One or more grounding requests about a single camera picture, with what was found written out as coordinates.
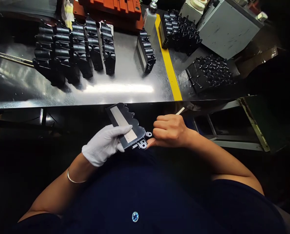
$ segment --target white stick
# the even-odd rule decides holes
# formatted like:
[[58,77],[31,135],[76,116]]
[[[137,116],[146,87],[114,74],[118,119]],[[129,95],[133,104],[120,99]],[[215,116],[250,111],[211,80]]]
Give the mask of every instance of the white stick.
[[177,112],[176,113],[176,115],[179,115],[179,114],[181,114],[183,111],[185,110],[185,107],[183,107],[182,109],[180,109],[180,111],[179,112]]

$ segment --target bracelet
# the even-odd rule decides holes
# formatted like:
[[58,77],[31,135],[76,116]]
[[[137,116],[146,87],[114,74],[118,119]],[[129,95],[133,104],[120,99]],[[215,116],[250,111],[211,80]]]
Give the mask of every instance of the bracelet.
[[82,183],[84,183],[84,182],[87,181],[87,180],[85,180],[85,181],[81,181],[81,182],[75,182],[75,181],[73,181],[72,179],[70,179],[70,176],[69,176],[69,167],[68,167],[68,170],[67,170],[67,177],[68,177],[68,179],[69,179],[72,183],[75,183],[75,184],[82,184]]

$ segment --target metal table surface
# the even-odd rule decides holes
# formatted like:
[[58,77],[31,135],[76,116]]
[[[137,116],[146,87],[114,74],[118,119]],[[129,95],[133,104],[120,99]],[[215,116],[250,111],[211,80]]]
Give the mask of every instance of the metal table surface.
[[[157,59],[151,73],[143,73],[137,36],[115,31],[115,74],[93,71],[90,80],[81,77],[78,85],[66,82],[61,89],[35,69],[0,58],[0,109],[174,101],[156,31],[150,42]],[[11,36],[0,41],[0,52],[28,60],[34,48]]]

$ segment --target white glove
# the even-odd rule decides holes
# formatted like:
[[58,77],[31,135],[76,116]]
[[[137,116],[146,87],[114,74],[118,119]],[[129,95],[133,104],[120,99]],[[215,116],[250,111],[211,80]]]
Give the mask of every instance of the white glove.
[[113,127],[108,125],[100,130],[96,135],[82,147],[82,153],[86,159],[95,167],[100,167],[111,155],[118,150],[124,149],[118,139],[119,135],[126,134],[132,129],[132,125],[124,127]]

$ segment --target wrist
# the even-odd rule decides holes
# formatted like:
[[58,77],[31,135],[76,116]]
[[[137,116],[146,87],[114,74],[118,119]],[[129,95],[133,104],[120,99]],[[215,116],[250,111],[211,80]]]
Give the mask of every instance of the wrist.
[[97,167],[93,166],[82,153],[80,153],[69,167],[69,176],[72,180],[85,181],[90,178]]
[[197,131],[188,128],[186,134],[185,148],[195,148],[199,138],[200,134]]

